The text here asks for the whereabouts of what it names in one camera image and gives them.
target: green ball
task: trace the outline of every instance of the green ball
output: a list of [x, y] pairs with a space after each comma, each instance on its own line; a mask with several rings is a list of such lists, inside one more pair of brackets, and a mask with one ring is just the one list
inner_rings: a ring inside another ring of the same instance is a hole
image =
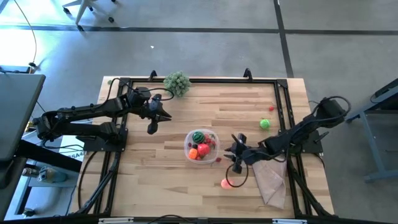
[[260, 128], [262, 128], [263, 130], [269, 129], [270, 126], [271, 126], [271, 122], [269, 122], [268, 119], [262, 119], [260, 121]]
[[205, 140], [205, 135], [200, 131], [195, 131], [192, 136], [192, 140], [194, 143], [202, 143]]

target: chair wheel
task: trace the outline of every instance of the chair wheel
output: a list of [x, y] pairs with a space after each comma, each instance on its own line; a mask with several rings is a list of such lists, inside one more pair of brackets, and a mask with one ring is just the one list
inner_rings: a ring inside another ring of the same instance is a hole
[[63, 8], [63, 12], [66, 13], [66, 14], [70, 14], [69, 9], [67, 9], [67, 8], [65, 8], [65, 7]]

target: green plush toy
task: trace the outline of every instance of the green plush toy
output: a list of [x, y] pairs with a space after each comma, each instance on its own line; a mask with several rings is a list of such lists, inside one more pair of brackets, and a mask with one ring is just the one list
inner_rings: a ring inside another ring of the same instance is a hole
[[191, 86], [189, 78], [182, 74], [182, 72], [171, 73], [164, 79], [164, 86], [171, 90], [175, 96], [183, 96]]

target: wooden tabletop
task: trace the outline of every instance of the wooden tabletop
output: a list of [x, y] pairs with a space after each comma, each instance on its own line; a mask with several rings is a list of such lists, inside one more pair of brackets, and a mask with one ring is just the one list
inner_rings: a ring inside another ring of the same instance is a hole
[[[98, 102], [105, 100], [109, 90], [104, 77]], [[304, 80], [287, 79], [290, 99], [296, 123], [310, 113]], [[111, 97], [116, 96], [115, 81]], [[135, 83], [134, 86], [148, 88], [163, 87], [163, 83]], [[230, 147], [231, 134], [244, 133], [247, 144], [256, 146], [260, 140], [275, 135], [280, 128], [276, 110], [275, 94], [268, 84], [194, 83], [183, 98], [164, 101], [164, 109], [172, 115], [172, 121], [159, 123], [158, 131], [147, 134], [149, 120], [129, 114], [127, 128], [129, 136], [126, 150], [122, 153], [118, 180], [113, 202], [112, 216], [158, 217], [175, 214], [183, 217], [229, 217], [229, 218], [284, 218], [293, 217], [289, 181], [286, 176], [286, 200], [284, 210], [265, 205], [256, 184], [254, 173], [249, 169], [248, 181], [238, 189], [224, 190], [220, 182], [225, 177], [231, 161], [223, 157], [220, 163], [198, 165], [188, 161], [184, 154], [184, 139], [194, 129], [210, 129], [219, 137], [221, 149]], [[269, 119], [271, 129], [259, 129], [259, 121]], [[95, 119], [95, 124], [110, 121]], [[82, 203], [98, 185], [103, 163], [103, 152], [97, 153], [88, 165], [81, 186]], [[307, 185], [314, 196], [333, 213], [325, 171], [319, 158], [303, 154]], [[234, 183], [242, 176], [231, 173]], [[107, 189], [103, 197], [106, 201]], [[298, 190], [300, 207], [304, 211], [301, 191]], [[77, 210], [77, 197], [72, 211]]]

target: plastic bowl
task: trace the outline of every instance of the plastic bowl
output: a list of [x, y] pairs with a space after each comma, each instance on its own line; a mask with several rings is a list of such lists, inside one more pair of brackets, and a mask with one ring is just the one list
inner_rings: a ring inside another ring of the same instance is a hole
[[[189, 143], [191, 143], [191, 145], [196, 144], [196, 143], [193, 142], [192, 136], [193, 136], [193, 133], [195, 133], [197, 131], [200, 131], [203, 134], [209, 134], [209, 135], [212, 134], [215, 137], [214, 141], [216, 143], [216, 146], [214, 147], [214, 149], [211, 149], [210, 153], [205, 155], [202, 160], [190, 159], [188, 157], [188, 153], [189, 153], [190, 149], [192, 148], [192, 147], [189, 147], [188, 145], [189, 145]], [[187, 159], [189, 161], [194, 162], [196, 164], [209, 164], [209, 163], [212, 163], [212, 162], [216, 161], [219, 149], [220, 149], [220, 140], [218, 139], [217, 134], [214, 133], [213, 131], [210, 131], [210, 130], [207, 130], [207, 129], [196, 129], [196, 130], [190, 131], [187, 134], [187, 136], [185, 137], [185, 142], [184, 142], [185, 156], [187, 157]]]

